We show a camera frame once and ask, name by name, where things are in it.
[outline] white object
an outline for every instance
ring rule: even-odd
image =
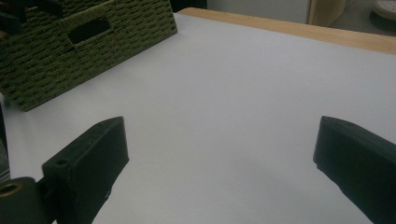
[[[396,21],[395,0],[375,0],[373,11],[385,19]]]
[[[396,142],[396,56],[176,14],[178,34],[29,111],[12,177],[124,116],[131,161],[95,224],[370,220],[314,164],[323,115]]]

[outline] wooden table edge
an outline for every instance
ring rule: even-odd
[[[347,30],[320,27],[289,21],[277,21],[259,17],[245,16],[228,12],[219,12],[208,9],[188,7],[178,14],[188,15],[212,21],[223,21],[232,24],[244,25],[263,30],[279,32],[288,35],[297,35],[325,41],[329,43],[349,46],[359,49],[396,54],[396,37],[372,35]]]

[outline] basket handle hole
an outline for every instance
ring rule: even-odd
[[[78,44],[110,29],[110,23],[108,23],[106,18],[98,18],[76,27],[67,36],[73,44]]]

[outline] screw hole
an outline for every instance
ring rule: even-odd
[[[11,194],[17,192],[21,188],[22,188],[22,184],[19,184],[19,183],[7,184],[7,185],[3,186],[2,188],[0,188],[0,198],[7,197],[8,195],[11,195]]]
[[[68,159],[61,159],[61,160],[56,161],[56,164],[58,166],[65,166],[67,163],[69,163]]]

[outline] woven texture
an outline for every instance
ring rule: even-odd
[[[60,0],[64,17],[29,9],[22,35],[0,40],[0,92],[27,111],[177,32],[169,0]],[[78,43],[69,34],[101,20]]]

